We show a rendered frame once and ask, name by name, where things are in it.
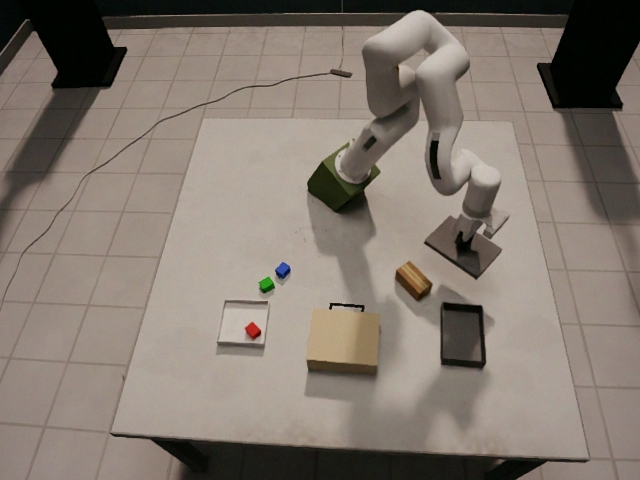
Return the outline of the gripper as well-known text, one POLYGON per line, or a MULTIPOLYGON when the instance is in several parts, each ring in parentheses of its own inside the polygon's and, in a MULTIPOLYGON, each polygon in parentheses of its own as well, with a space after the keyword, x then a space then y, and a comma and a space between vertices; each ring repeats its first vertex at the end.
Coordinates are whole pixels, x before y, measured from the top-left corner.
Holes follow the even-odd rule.
POLYGON ((462 207, 462 211, 452 231, 454 236, 459 233, 454 243, 463 250, 466 250, 467 245, 472 243, 473 235, 482 225, 483 222, 479 221, 478 218, 467 215, 462 207))

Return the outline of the light wooden cabinet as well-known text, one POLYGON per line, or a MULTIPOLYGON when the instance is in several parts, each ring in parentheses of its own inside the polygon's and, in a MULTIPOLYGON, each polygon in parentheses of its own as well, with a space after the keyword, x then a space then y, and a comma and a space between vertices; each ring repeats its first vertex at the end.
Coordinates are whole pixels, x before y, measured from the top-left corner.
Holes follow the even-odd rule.
POLYGON ((380 314, 365 313, 364 308, 343 303, 313 308, 308 369, 376 375, 380 314), (361 312, 332 310, 332 306, 361 308, 361 312))

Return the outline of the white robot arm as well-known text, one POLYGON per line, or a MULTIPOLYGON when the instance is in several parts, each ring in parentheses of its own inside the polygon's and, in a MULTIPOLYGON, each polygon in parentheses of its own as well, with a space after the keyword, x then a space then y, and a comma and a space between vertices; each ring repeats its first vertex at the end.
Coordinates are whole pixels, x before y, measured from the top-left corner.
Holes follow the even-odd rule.
POLYGON ((431 184, 439 194, 452 196, 468 182, 463 210, 487 225, 482 235, 491 239, 511 215, 492 207, 501 174, 467 149, 451 156, 463 122, 456 81, 470 67, 466 50, 430 14, 414 11, 367 39, 362 58, 367 103, 374 117, 354 142, 349 140, 349 149, 336 156, 337 175, 349 184, 364 182, 371 167, 417 124, 421 97, 429 125, 425 165, 431 184), (422 48, 431 56, 416 73, 398 66, 422 48))

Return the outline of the red block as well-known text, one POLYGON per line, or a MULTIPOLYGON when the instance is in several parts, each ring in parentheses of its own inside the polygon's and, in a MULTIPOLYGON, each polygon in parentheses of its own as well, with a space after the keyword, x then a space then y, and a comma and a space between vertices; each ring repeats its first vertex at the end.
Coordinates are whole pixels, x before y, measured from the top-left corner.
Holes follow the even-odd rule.
POLYGON ((245 331, 249 334, 249 336, 253 340, 255 340, 258 336, 262 334, 259 327, 253 321, 245 327, 245 331))

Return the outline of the small blue block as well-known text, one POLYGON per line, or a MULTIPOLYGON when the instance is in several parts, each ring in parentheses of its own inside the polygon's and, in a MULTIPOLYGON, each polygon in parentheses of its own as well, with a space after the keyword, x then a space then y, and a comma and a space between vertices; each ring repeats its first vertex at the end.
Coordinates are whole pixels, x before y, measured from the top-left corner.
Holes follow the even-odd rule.
POLYGON ((282 262, 276 269, 276 274, 280 276, 282 279, 286 277, 286 275, 291 271, 290 266, 286 263, 282 262))

